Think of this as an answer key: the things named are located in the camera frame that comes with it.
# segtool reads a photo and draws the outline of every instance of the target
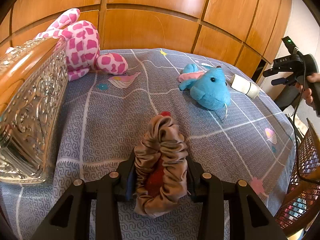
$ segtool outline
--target metal screw head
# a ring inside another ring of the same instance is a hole
[[[82,180],[81,179],[76,179],[74,182],[73,182],[73,185],[75,186],[80,186],[82,184]]]
[[[202,177],[204,177],[205,179],[211,179],[212,175],[208,172],[204,172],[202,173]]]
[[[116,171],[113,171],[113,172],[110,172],[109,176],[110,176],[110,178],[116,178],[119,176],[119,173]]]
[[[241,187],[247,186],[247,182],[246,182],[245,180],[243,180],[243,179],[239,180],[239,181],[238,181],[238,184],[239,184]]]

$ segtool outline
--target pink giraffe plush toy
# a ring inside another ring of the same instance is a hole
[[[45,32],[34,39],[53,37],[67,42],[66,58],[69,81],[83,77],[90,69],[121,75],[128,69],[124,57],[116,53],[100,55],[97,28],[88,21],[77,22],[80,10],[69,9],[60,15]]]

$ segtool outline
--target red pom-pom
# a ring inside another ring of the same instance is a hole
[[[163,111],[161,113],[162,116],[171,116],[170,112],[169,111]]]
[[[159,159],[155,164],[155,170],[150,174],[145,184],[148,195],[156,197],[160,194],[160,187],[163,183],[164,167],[162,166],[162,159]]]

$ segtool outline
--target blue patterned bedspread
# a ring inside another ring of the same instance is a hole
[[[254,100],[229,87],[231,105],[225,110],[201,108],[188,91],[178,89],[177,77],[188,63],[221,65],[229,80],[234,66],[211,58],[163,49],[103,51],[121,54],[127,73],[141,72],[126,89],[113,86],[111,75],[91,72],[68,84],[58,119],[61,143],[53,184],[39,187],[0,184],[0,204],[14,233],[28,240],[72,181],[100,179],[128,159],[150,119],[169,111],[186,138],[192,159],[221,180],[245,179],[274,215],[286,193],[294,161],[293,128],[263,91]],[[274,131],[277,143],[267,136]],[[119,203],[123,239],[196,239],[201,203],[185,196],[179,208],[151,219],[133,211],[135,202]],[[225,238],[229,235],[225,202]],[[90,238],[95,235],[95,203]]]

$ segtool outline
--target printed flower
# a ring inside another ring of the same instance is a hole
[[[162,49],[160,50],[160,53],[161,53],[163,56],[167,55]]]
[[[107,84],[98,84],[97,88],[99,88],[100,90],[107,90],[108,89],[108,85]]]
[[[137,76],[139,76],[141,72],[136,72],[132,76],[113,76],[108,79],[108,81],[113,84],[115,87],[124,89],[129,87],[132,82],[135,80]]]
[[[263,181],[258,179],[257,177],[253,177],[250,186],[254,190],[254,192],[258,195],[259,193],[264,193]]]
[[[277,144],[277,136],[276,133],[270,128],[265,128],[266,135],[268,137],[267,141],[270,141],[273,144]]]

